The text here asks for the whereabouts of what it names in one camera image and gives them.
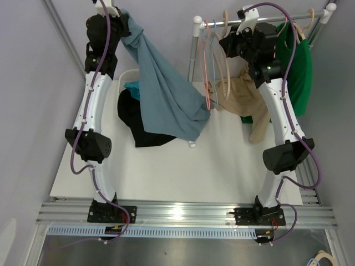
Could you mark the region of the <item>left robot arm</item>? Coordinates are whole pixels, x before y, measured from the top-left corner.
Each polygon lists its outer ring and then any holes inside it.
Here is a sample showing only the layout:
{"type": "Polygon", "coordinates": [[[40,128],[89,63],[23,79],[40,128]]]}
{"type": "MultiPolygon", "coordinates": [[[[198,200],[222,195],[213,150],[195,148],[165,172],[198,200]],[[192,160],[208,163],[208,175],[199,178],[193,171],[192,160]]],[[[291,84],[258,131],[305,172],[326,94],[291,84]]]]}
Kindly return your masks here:
{"type": "Polygon", "coordinates": [[[71,145],[70,169],[75,175],[88,171],[94,188],[88,222],[135,223],[136,207],[120,206],[108,174],[112,141],[102,134],[102,117],[117,65],[115,51],[122,37],[130,35],[128,18],[118,7],[86,21],[85,91],[77,117],[65,139],[71,145]]]}

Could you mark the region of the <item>teal t shirt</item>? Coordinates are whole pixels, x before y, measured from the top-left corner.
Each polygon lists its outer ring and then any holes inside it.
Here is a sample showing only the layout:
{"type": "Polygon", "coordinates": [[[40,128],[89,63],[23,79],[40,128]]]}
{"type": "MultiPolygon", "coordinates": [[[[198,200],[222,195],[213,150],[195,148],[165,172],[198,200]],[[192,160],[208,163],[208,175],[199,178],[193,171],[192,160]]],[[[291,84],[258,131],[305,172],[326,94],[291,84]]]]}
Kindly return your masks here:
{"type": "Polygon", "coordinates": [[[138,80],[125,83],[124,88],[126,88],[126,90],[130,92],[132,98],[140,101],[140,90],[138,80]]]}

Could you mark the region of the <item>light blue wire hanger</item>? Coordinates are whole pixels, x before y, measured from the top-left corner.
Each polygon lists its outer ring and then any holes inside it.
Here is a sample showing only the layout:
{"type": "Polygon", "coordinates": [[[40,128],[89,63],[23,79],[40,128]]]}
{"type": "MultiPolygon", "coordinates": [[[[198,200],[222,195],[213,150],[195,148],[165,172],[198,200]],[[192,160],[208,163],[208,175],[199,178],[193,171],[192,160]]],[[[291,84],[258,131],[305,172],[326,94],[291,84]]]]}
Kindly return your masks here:
{"type": "Polygon", "coordinates": [[[211,104],[214,103],[214,109],[219,106],[219,100],[217,95],[217,88],[216,88],[216,60],[215,60],[215,53],[213,50],[213,41],[214,39],[211,38],[211,33],[216,31],[216,20],[213,20],[212,28],[213,30],[209,32],[209,26],[206,24],[206,35],[207,35],[207,42],[206,42],[206,62],[207,62],[207,73],[208,73],[208,86],[209,86],[209,94],[210,94],[210,101],[211,104]]]}

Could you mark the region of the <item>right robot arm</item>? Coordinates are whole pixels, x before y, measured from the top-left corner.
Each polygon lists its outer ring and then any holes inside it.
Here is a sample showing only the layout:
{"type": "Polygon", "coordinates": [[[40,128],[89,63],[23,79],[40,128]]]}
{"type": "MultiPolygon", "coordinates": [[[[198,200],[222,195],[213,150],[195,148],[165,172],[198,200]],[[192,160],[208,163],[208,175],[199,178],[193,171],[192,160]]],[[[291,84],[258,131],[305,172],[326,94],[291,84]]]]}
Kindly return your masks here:
{"type": "Polygon", "coordinates": [[[275,146],[262,154],[267,174],[262,190],[251,208],[232,211],[238,226],[284,226],[281,188],[314,146],[298,125],[288,97],[285,69],[275,57],[277,29],[269,23],[255,27],[235,25],[220,41],[226,56],[240,56],[248,63],[249,74],[266,103],[272,122],[275,146]]]}

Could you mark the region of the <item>black t shirt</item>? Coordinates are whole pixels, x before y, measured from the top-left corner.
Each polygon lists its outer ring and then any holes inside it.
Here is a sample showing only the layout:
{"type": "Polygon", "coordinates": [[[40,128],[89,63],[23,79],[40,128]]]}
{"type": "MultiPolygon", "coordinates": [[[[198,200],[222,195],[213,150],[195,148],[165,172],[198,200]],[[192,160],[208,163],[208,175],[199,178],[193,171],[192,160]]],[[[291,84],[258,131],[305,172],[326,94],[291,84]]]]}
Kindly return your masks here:
{"type": "Polygon", "coordinates": [[[175,136],[150,133],[144,130],[140,102],[134,99],[127,89],[119,94],[117,110],[118,117],[130,129],[137,148],[161,146],[176,139],[175,136]]]}

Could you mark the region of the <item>grey blue t shirt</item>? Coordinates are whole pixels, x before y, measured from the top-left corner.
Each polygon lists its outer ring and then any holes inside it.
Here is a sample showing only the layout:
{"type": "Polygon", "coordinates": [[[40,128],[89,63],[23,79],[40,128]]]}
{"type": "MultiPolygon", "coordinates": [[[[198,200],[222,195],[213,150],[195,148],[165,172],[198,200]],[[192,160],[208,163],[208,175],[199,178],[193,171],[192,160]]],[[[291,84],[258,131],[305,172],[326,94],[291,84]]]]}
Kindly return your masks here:
{"type": "Polygon", "coordinates": [[[144,130],[196,141],[210,118],[205,97],[157,50],[129,12],[122,13],[131,35],[121,42],[139,66],[144,130]]]}

